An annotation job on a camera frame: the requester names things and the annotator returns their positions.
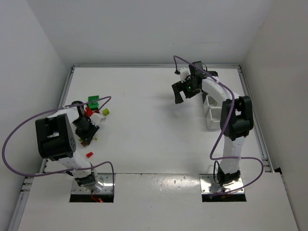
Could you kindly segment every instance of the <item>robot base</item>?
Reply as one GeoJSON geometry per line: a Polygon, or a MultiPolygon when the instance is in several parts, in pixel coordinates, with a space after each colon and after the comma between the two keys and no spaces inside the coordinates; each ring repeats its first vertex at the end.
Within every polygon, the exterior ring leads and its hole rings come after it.
{"type": "MultiPolygon", "coordinates": [[[[112,191],[112,174],[108,173],[98,173],[98,178],[102,182],[102,189],[99,192],[94,192],[94,198],[100,198],[105,203],[113,203],[114,192],[112,191]]],[[[96,202],[91,198],[91,191],[79,187],[77,182],[73,180],[73,186],[71,191],[71,197],[69,202],[96,202]]]]}
{"type": "Polygon", "coordinates": [[[238,181],[224,184],[222,187],[214,181],[213,174],[200,175],[202,202],[245,202],[245,191],[240,189],[236,192],[215,195],[220,192],[228,192],[243,186],[242,177],[238,181]]]}

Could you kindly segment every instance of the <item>white wall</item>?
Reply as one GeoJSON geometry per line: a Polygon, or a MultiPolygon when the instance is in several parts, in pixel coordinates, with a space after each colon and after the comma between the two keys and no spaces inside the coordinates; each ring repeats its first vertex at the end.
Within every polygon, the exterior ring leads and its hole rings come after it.
{"type": "MultiPolygon", "coordinates": [[[[20,122],[59,103],[67,70],[26,0],[0,1],[0,141],[20,122]]],[[[18,132],[7,150],[13,167],[38,171],[34,122],[18,132]]],[[[0,162],[0,231],[7,230],[23,177],[0,162]]]]}
{"type": "Polygon", "coordinates": [[[64,64],[238,64],[272,0],[27,0],[64,64]]]}
{"type": "Polygon", "coordinates": [[[308,1],[276,0],[244,63],[274,165],[308,230],[308,1]]]}

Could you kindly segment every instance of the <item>white table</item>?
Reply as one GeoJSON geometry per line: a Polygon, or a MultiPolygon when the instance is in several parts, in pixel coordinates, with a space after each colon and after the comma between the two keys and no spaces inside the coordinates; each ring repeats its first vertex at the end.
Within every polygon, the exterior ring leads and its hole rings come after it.
{"type": "MultiPolygon", "coordinates": [[[[237,69],[213,70],[234,92],[244,94],[237,69]]],[[[92,95],[112,96],[98,141],[77,148],[82,155],[93,152],[93,164],[114,164],[114,203],[69,203],[71,177],[37,178],[19,231],[297,229],[279,174],[265,173],[248,187],[247,202],[202,203],[198,174],[213,171],[209,153],[219,131],[206,129],[201,95],[175,105],[171,85],[179,78],[173,73],[174,68],[163,67],[74,69],[65,104],[85,102],[92,95]]],[[[215,156],[222,151],[223,142],[215,156]]],[[[254,131],[242,156],[261,157],[254,131]]],[[[256,161],[243,160],[240,167],[244,183],[260,171],[256,161]]],[[[62,168],[49,161],[45,170],[62,168]]],[[[103,166],[98,172],[110,168],[103,166]]]]}

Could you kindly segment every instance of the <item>purple cable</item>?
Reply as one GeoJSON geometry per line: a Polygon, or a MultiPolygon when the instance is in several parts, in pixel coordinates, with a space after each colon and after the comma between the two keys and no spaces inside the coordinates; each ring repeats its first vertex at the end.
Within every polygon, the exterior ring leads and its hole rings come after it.
{"type": "MultiPolygon", "coordinates": [[[[193,66],[194,68],[198,69],[199,71],[202,71],[203,73],[205,73],[206,75],[208,75],[211,79],[213,79],[213,80],[216,82],[216,79],[215,79],[211,74],[209,74],[207,71],[205,71],[205,70],[203,70],[203,69],[197,67],[196,65],[194,65],[194,64],[192,64],[192,63],[190,63],[190,62],[188,62],[187,60],[185,60],[185,59],[183,59],[183,58],[181,58],[181,57],[179,57],[179,56],[177,56],[177,55],[174,55],[174,56],[173,56],[173,60],[174,60],[174,63],[175,63],[175,69],[176,69],[176,71],[178,70],[178,64],[177,64],[176,58],[178,58],[178,59],[182,60],[183,62],[185,62],[185,63],[187,63],[187,64],[193,66]]],[[[232,90],[231,90],[230,88],[228,88],[226,85],[222,84],[221,82],[219,82],[218,84],[221,85],[223,88],[225,88],[228,92],[230,92],[230,94],[231,94],[231,96],[232,96],[232,102],[231,102],[231,108],[232,108],[232,110],[229,111],[228,116],[227,116],[227,119],[226,119],[226,122],[225,122],[225,124],[223,125],[222,130],[221,130],[221,132],[220,132],[220,134],[219,134],[219,136],[218,136],[218,138],[217,138],[217,140],[216,140],[216,142],[215,142],[215,144],[214,144],[214,146],[213,146],[213,148],[212,148],[212,150],[211,150],[210,159],[211,159],[211,160],[237,159],[237,158],[239,158],[239,157],[237,157],[237,156],[223,156],[223,157],[216,157],[216,158],[213,157],[214,151],[216,150],[217,145],[219,144],[219,142],[220,142],[220,140],[221,140],[221,137],[222,137],[222,135],[224,134],[224,132],[225,132],[225,130],[226,130],[226,128],[227,128],[227,125],[228,125],[228,123],[229,123],[229,120],[230,120],[230,118],[231,118],[231,114],[232,114],[232,111],[233,111],[233,108],[234,108],[234,103],[235,103],[235,96],[234,96],[232,90]]],[[[221,193],[219,192],[219,193],[215,193],[215,194],[212,194],[212,195],[215,195],[215,196],[216,196],[216,195],[223,195],[223,194],[228,194],[228,193],[231,193],[231,192],[234,192],[234,191],[238,191],[238,190],[240,190],[240,189],[243,189],[243,188],[245,188],[245,187],[247,187],[247,186],[253,184],[254,182],[256,182],[256,181],[262,176],[263,171],[264,171],[264,166],[263,166],[263,163],[262,163],[261,160],[259,160],[258,158],[255,158],[255,157],[240,157],[240,158],[241,158],[241,159],[257,160],[257,161],[261,164],[261,172],[260,172],[260,174],[259,174],[253,181],[247,183],[247,184],[244,185],[243,187],[240,187],[240,188],[234,189],[234,190],[230,190],[230,191],[228,191],[228,192],[226,192],[226,193],[225,193],[225,192],[221,192],[221,193]]]]}
{"type": "MultiPolygon", "coordinates": [[[[89,103],[93,103],[93,102],[97,102],[97,101],[100,101],[100,100],[105,100],[105,99],[108,99],[101,107],[100,109],[106,105],[106,103],[108,103],[110,100],[111,100],[111,96],[106,96],[106,97],[103,97],[103,98],[100,98],[98,100],[93,100],[91,102],[86,102],[86,103],[80,103],[80,104],[71,104],[71,105],[67,105],[67,106],[62,106],[62,107],[59,107],[59,108],[54,108],[54,109],[51,109],[51,110],[48,110],[48,111],[45,111],[45,112],[41,112],[41,113],[38,113],[32,117],[30,117],[29,119],[26,119],[24,122],[22,122],[21,124],[19,124],[10,134],[9,136],[6,138],[6,140],[4,141],[4,144],[3,144],[3,147],[2,147],[2,160],[5,164],[5,166],[10,170],[12,171],[13,173],[17,174],[17,175],[20,175],[20,176],[23,176],[23,177],[43,177],[43,176],[47,176],[47,175],[52,175],[52,174],[57,174],[57,173],[64,173],[64,172],[67,172],[67,171],[72,171],[74,170],[73,168],[71,169],[64,169],[64,170],[59,170],[59,171],[55,171],[55,172],[46,172],[46,173],[41,173],[41,174],[29,174],[29,173],[22,173],[22,172],[19,172],[15,169],[13,169],[9,163],[7,162],[6,158],[5,158],[5,148],[6,148],[6,145],[8,143],[8,141],[10,140],[10,138],[12,137],[12,135],[22,126],[24,125],[25,123],[27,123],[28,121],[36,118],[36,117],[39,117],[41,115],[44,115],[44,114],[47,114],[47,113],[50,113],[50,112],[56,112],[58,110],[61,110],[61,109],[64,109],[64,108],[71,108],[71,107],[78,107],[78,106],[83,106],[83,105],[86,105],[86,104],[89,104],[89,103]]],[[[111,166],[111,170],[112,170],[112,178],[113,178],[113,182],[115,181],[115,171],[114,171],[114,167],[112,165],[112,163],[110,161],[105,161],[105,162],[102,162],[98,165],[95,165],[93,167],[88,167],[88,168],[79,168],[79,170],[88,170],[88,169],[93,169],[93,168],[96,168],[96,167],[99,167],[101,165],[104,165],[104,164],[110,164],[111,166]]]]}

